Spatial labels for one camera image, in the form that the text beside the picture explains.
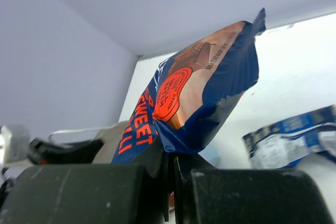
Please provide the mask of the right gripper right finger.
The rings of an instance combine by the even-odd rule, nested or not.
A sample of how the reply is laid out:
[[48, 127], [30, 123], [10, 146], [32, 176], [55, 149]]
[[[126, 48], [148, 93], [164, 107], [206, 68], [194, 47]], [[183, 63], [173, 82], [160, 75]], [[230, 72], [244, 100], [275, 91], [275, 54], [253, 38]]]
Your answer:
[[176, 223], [333, 223], [317, 184], [296, 169], [217, 169], [174, 157]]

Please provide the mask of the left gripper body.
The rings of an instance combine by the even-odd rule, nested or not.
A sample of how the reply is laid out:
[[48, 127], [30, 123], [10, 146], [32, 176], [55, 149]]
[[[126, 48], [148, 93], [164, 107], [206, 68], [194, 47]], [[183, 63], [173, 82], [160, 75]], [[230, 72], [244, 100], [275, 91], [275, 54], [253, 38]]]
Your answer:
[[103, 145], [102, 140], [86, 140], [61, 147], [35, 138], [29, 143], [27, 158], [34, 165], [91, 164]]

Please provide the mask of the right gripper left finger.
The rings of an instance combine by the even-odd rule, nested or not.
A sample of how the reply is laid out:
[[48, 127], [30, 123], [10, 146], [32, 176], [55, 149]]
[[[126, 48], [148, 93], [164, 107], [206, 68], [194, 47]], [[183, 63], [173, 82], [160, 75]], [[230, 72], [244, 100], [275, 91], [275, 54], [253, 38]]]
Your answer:
[[163, 223], [167, 165], [155, 140], [127, 164], [27, 168], [1, 206], [1, 223]]

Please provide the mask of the navy sweet chilli crisp bag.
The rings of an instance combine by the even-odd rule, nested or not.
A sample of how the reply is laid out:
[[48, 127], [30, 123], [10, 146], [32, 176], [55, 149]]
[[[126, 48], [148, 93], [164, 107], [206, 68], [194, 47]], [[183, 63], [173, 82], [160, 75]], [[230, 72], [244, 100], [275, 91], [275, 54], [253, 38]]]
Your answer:
[[162, 61], [140, 95], [112, 158], [126, 164], [153, 142], [167, 153], [196, 154], [223, 126], [259, 78], [255, 38], [266, 11], [253, 22], [228, 25]]

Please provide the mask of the light blue paper bag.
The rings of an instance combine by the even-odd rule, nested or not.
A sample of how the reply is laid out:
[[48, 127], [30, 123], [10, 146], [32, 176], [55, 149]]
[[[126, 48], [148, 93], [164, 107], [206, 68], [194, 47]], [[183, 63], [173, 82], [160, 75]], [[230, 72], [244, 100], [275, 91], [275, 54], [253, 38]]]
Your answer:
[[94, 156], [93, 164], [110, 163], [117, 150], [118, 144], [121, 140], [122, 134], [127, 127], [128, 121], [121, 121], [109, 127], [94, 127], [88, 129], [75, 129], [75, 130], [60, 130], [50, 133], [47, 140], [55, 144], [54, 138], [56, 135], [64, 134], [78, 134], [97, 131], [97, 135], [91, 140], [101, 140], [103, 146], [98, 150]]

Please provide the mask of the blue white snack bag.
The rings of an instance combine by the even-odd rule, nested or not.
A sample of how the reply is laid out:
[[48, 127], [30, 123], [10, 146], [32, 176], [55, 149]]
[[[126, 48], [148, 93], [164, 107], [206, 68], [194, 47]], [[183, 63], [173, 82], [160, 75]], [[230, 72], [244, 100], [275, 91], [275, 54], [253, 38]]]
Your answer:
[[310, 154], [335, 162], [335, 106], [266, 125], [243, 141], [253, 169], [294, 168]]

